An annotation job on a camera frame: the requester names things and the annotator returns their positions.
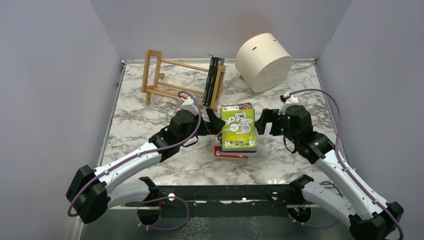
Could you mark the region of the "wooden dowel rack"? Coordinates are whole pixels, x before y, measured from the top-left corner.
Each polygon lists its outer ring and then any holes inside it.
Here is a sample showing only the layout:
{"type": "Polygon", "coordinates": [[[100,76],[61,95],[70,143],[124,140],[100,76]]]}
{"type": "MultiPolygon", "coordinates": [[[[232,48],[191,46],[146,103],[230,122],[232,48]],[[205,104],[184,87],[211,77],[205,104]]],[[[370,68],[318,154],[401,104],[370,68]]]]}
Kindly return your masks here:
{"type": "MultiPolygon", "coordinates": [[[[196,66],[181,60],[165,59],[161,51],[148,49],[141,83],[141,92],[146,94],[145,103],[151,103],[152,95],[177,99],[178,91],[186,91],[199,97],[199,103],[203,106],[209,66],[210,61],[205,66],[196,66]]],[[[211,104],[203,107],[217,107],[223,92],[226,68],[225,64],[218,67],[211,104]]]]}

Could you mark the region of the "lime green paperback book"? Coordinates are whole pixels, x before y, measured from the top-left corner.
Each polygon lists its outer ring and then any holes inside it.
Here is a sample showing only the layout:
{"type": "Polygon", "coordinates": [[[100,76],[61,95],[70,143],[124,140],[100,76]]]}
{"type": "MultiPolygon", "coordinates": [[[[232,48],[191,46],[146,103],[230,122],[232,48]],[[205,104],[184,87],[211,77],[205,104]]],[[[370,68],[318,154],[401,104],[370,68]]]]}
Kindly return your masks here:
{"type": "Polygon", "coordinates": [[[221,107],[221,149],[223,152],[255,152],[257,133],[252,103],[225,104],[221,107]]]}

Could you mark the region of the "blue cover paperback book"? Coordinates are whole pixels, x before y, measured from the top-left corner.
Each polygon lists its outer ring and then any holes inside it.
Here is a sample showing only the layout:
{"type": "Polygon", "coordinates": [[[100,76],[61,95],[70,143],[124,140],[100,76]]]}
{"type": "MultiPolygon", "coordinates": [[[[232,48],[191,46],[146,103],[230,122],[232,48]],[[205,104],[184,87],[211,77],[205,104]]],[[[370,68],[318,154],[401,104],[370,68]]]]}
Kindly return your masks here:
{"type": "Polygon", "coordinates": [[[218,154],[224,155],[224,156],[246,156],[246,157],[252,157],[257,154],[257,151],[217,151],[218,154]]]}

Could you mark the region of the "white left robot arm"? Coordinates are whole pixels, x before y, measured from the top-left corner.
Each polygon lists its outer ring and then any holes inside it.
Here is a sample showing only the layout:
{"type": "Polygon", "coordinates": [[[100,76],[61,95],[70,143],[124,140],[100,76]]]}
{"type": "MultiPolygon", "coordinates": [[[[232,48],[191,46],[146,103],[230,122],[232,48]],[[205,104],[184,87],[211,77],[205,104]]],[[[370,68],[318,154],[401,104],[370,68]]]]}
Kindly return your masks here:
{"type": "Polygon", "coordinates": [[[152,135],[147,142],[126,156],[104,166],[80,167],[65,194],[70,202],[68,215],[89,224],[108,209],[126,203],[144,201],[155,195],[157,187],[142,177],[133,183],[124,182],[136,173],[157,165],[186,148],[193,137],[216,135],[225,125],[211,108],[206,109],[209,121],[189,110],[176,112],[168,126],[152,135]]]}

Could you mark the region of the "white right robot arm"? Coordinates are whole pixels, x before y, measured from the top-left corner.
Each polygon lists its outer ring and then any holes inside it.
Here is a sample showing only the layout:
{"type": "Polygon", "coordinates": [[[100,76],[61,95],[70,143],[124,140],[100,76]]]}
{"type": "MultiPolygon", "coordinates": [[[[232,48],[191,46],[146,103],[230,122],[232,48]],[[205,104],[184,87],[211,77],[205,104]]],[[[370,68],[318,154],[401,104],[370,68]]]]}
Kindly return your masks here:
{"type": "Polygon", "coordinates": [[[345,198],[325,190],[305,174],[289,184],[293,196],[326,210],[346,225],[356,240],[383,240],[395,229],[403,239],[399,224],[403,207],[396,201],[388,202],[353,171],[335,144],[313,129],[311,114],[304,106],[291,105],[284,112],[265,108],[254,123],[259,135],[264,134],[268,123],[272,124],[270,135],[292,142],[293,152],[325,173],[345,198]]]}

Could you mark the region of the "floral cover book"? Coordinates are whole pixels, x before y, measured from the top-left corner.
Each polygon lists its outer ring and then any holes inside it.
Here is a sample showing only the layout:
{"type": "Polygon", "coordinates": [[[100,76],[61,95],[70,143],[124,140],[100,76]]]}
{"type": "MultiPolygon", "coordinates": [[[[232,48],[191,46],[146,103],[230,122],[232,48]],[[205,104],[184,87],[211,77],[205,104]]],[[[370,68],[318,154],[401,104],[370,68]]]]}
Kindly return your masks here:
{"type": "MultiPolygon", "coordinates": [[[[223,104],[219,103],[217,108],[216,108],[216,116],[221,120],[222,119],[222,107],[223,104]]],[[[221,145],[222,144],[222,131],[220,131],[216,136],[215,136],[215,140],[216,142],[221,145]]]]}

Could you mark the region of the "dark green hardcover book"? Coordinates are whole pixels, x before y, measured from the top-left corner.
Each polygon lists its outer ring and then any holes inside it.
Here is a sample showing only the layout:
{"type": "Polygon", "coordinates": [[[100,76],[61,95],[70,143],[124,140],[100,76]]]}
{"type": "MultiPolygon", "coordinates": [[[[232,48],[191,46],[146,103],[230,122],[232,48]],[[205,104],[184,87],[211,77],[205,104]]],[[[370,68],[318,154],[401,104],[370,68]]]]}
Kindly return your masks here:
{"type": "Polygon", "coordinates": [[[215,57],[214,63],[215,63],[215,65],[214,65],[212,79],[211,79],[210,86],[209,86],[209,95],[208,95],[208,98],[207,98],[207,107],[209,107],[211,105],[213,90],[214,90],[214,87],[215,87],[215,81],[217,79],[218,67],[224,65],[225,58],[215,57]]]}

